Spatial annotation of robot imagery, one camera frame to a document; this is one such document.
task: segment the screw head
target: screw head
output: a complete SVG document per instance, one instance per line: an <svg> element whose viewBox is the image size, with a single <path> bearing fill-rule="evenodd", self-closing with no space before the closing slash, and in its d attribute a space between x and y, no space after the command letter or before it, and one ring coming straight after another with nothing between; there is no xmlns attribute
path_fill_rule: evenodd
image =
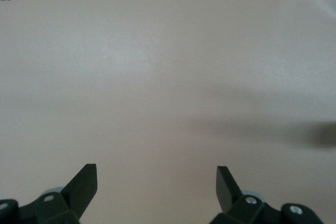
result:
<svg viewBox="0 0 336 224"><path fill-rule="evenodd" d="M296 215L301 215L301 214L303 214L302 209L299 208L298 206L290 206L289 209L290 209L290 211L291 211L293 214L296 214Z"/></svg>
<svg viewBox="0 0 336 224"><path fill-rule="evenodd" d="M0 205L0 210L5 209L6 207L8 207L8 204L7 203L2 203Z"/></svg>
<svg viewBox="0 0 336 224"><path fill-rule="evenodd" d="M257 200L253 197L247 197L246 199L246 202L251 204L251 205L255 205L257 203Z"/></svg>
<svg viewBox="0 0 336 224"><path fill-rule="evenodd" d="M52 201L54 199L54 196L53 195L48 195L47 197L45 197L43 199L44 202L47 202L47 201Z"/></svg>

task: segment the white wall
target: white wall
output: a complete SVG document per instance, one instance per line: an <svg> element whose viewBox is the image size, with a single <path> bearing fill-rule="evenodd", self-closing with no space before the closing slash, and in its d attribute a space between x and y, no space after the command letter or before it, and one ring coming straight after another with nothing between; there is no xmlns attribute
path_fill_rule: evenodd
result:
<svg viewBox="0 0 336 224"><path fill-rule="evenodd" d="M336 219L336 0L0 2L0 198L85 163L81 223L199 223L217 165Z"/></svg>

